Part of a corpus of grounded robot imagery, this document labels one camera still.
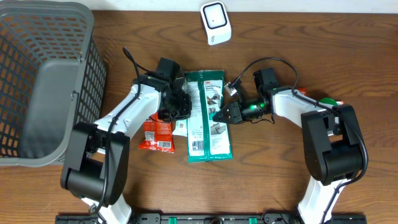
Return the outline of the pale green wipes packet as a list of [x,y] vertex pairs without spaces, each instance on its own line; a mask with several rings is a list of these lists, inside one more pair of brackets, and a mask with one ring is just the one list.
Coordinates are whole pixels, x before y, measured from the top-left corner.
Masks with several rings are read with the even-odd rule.
[[175,122],[175,129],[172,131],[174,136],[187,137],[187,120],[178,120]]

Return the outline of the red snack packet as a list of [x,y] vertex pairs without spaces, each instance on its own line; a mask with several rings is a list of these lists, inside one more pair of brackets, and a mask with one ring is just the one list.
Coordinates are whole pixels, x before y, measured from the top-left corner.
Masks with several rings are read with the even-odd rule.
[[143,127],[145,139],[138,146],[139,149],[168,153],[175,152],[172,139],[172,123],[160,120],[158,113],[155,113],[144,121]]

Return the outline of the green snack packet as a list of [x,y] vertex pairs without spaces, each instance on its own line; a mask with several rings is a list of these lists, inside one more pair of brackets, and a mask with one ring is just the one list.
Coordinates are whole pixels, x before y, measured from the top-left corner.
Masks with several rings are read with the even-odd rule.
[[232,159],[228,125],[213,120],[223,104],[224,71],[191,71],[184,77],[192,102],[187,119],[188,162]]

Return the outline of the red Nescafe stick sachet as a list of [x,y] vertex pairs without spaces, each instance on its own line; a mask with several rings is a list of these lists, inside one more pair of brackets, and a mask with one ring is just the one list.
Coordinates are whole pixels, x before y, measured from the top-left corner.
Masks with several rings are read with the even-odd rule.
[[306,95],[306,94],[307,94],[305,88],[298,88],[297,90],[298,90],[301,94],[303,94],[303,95]]

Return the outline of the green lid jar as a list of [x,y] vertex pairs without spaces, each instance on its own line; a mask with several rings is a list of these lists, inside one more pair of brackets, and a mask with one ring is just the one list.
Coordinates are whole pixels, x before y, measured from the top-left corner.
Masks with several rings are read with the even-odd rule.
[[320,100],[320,103],[328,104],[328,105],[332,105],[332,106],[338,106],[338,103],[332,98],[322,98]]

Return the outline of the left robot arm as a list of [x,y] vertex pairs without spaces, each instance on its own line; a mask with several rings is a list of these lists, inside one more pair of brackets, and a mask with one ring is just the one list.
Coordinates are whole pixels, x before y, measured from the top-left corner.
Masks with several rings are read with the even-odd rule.
[[132,137],[152,115],[163,123],[187,119],[192,103],[178,79],[180,65],[161,58],[154,71],[138,74],[127,97],[94,123],[74,125],[60,185],[89,205],[98,223],[129,223],[123,197]]

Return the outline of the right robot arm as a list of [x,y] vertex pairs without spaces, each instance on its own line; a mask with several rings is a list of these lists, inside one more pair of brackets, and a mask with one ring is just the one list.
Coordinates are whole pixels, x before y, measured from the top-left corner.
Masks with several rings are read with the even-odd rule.
[[254,72],[258,97],[240,98],[213,116],[218,123],[257,123],[269,114],[302,130],[303,150],[311,175],[294,215],[275,214],[285,223],[332,223],[331,211],[342,190],[363,177],[368,152],[354,108],[311,99],[296,88],[281,86],[272,68]]

